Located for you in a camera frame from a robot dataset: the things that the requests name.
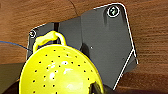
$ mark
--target bolt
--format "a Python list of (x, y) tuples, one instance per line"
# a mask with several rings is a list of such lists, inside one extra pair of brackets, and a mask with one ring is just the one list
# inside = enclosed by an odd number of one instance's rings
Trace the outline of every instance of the bolt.
[(116, 17), (119, 14), (119, 8), (117, 6), (112, 6), (108, 9), (107, 14), (109, 17)]
[(31, 30), (31, 31), (29, 32), (29, 35), (30, 35), (31, 38), (34, 38), (34, 37), (36, 36), (36, 31)]

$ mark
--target colander handle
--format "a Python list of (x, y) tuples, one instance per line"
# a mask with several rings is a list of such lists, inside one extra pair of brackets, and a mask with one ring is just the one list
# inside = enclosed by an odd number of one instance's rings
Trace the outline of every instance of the colander handle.
[(42, 46), (49, 41), (57, 40), (58, 37), (61, 40), (61, 45), (66, 46), (66, 41), (65, 41), (65, 38), (62, 34), (56, 32), (56, 31), (50, 31), (46, 35), (36, 38), (35, 43), (33, 45), (33, 53), (37, 51), (38, 46)]

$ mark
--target yellow colander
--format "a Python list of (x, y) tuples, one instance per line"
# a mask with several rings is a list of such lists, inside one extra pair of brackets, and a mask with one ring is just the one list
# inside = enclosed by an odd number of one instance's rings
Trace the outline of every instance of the yellow colander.
[[(58, 37), (61, 44), (38, 49)], [(104, 94), (99, 73), (89, 58), (67, 46), (63, 35), (50, 31), (36, 38), (33, 54), (21, 73), (19, 94), (92, 94), (91, 85), (95, 83), (96, 90)]]

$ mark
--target wooden surface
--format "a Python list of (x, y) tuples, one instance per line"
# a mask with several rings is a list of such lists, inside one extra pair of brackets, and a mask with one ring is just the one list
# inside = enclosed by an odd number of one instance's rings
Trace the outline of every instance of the wooden surface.
[[(168, 0), (0, 0), (0, 40), (27, 46), (32, 28), (114, 2), (127, 9), (139, 60), (135, 70), (121, 78), (116, 91), (168, 93)], [(26, 61), (23, 48), (0, 43), (0, 51), (0, 64)]]

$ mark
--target metal bracket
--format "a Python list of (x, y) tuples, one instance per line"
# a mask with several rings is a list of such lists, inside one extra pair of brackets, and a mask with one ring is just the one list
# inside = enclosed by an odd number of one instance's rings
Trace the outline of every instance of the metal bracket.
[(123, 73), (138, 64), (126, 9), (121, 3), (104, 5), (77, 18), (36, 27), (31, 30), (35, 33), (29, 35), (28, 48), (32, 50), (35, 39), (50, 30), (62, 33), (67, 45), (87, 55), (98, 69), (103, 84), (113, 90)]

